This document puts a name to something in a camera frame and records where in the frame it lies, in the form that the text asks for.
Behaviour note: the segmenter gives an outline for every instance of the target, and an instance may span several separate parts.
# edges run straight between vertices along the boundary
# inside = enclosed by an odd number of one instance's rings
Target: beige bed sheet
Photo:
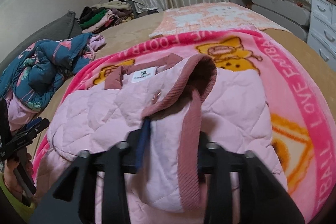
[[[161,23],[163,13],[148,15],[132,20],[121,25],[103,31],[106,45],[97,52],[96,59],[133,47],[145,42]],[[324,95],[334,119],[336,118],[336,73],[324,62],[318,54],[305,42],[291,33],[282,30],[268,29],[264,31],[274,40],[284,46],[307,70]],[[68,79],[55,93],[47,108],[41,113],[41,117],[52,120],[56,109],[68,87],[71,79]],[[35,155],[36,149],[42,141],[45,131],[40,133],[34,142],[28,147],[29,153]]]

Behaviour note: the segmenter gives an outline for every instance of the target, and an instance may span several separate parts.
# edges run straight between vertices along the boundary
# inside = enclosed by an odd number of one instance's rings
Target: clothing label
[[[156,67],[151,67],[151,68],[148,68],[148,69],[138,70],[138,71],[133,73],[131,83],[137,83],[137,82],[140,82],[142,80],[148,79],[148,78],[154,76],[155,73],[156,73]]]

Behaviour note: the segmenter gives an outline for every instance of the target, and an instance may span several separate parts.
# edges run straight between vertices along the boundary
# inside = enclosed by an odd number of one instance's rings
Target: pile of clothes
[[[134,19],[134,14],[129,3],[112,0],[104,4],[85,7],[79,19],[83,33],[100,33]]]
[[[11,131],[46,108],[65,80],[94,60],[103,44],[101,34],[84,33],[61,41],[43,39],[18,55],[0,78]]]

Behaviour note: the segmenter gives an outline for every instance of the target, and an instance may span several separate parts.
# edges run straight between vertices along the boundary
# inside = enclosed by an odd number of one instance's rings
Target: finger
[[[30,169],[32,169],[32,168],[33,168],[33,164],[32,164],[32,162],[31,162],[31,161],[28,161],[25,167],[26,167],[26,170],[27,170],[27,171],[30,170]]]
[[[7,160],[6,161],[6,168],[9,172],[13,172],[15,168],[17,168],[19,165],[18,162],[16,162],[14,159],[11,159],[11,160]]]
[[[29,176],[32,177],[32,176],[34,175],[34,170],[33,170],[32,168],[31,168],[31,169],[28,169],[28,170],[27,170],[27,173],[28,173]]]
[[[29,153],[27,153],[27,160],[32,160],[32,156]]]

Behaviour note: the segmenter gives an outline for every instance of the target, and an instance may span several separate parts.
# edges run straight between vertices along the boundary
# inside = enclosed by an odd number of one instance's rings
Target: black clamp
[[[137,173],[141,135],[141,129],[132,131],[106,152],[81,151],[42,198],[30,223],[93,224],[97,173],[105,172],[102,224],[130,224],[124,173]],[[232,224],[230,172],[239,174],[240,223],[305,223],[294,201],[253,152],[228,152],[201,132],[198,169],[200,175],[211,174],[204,224]]]
[[[12,136],[8,122],[7,104],[4,99],[0,99],[0,161],[4,162],[13,158],[20,161],[14,174],[28,198],[36,193],[36,188],[25,168],[28,161],[26,147],[33,143],[33,139],[48,126],[48,119],[39,117],[23,126]]]

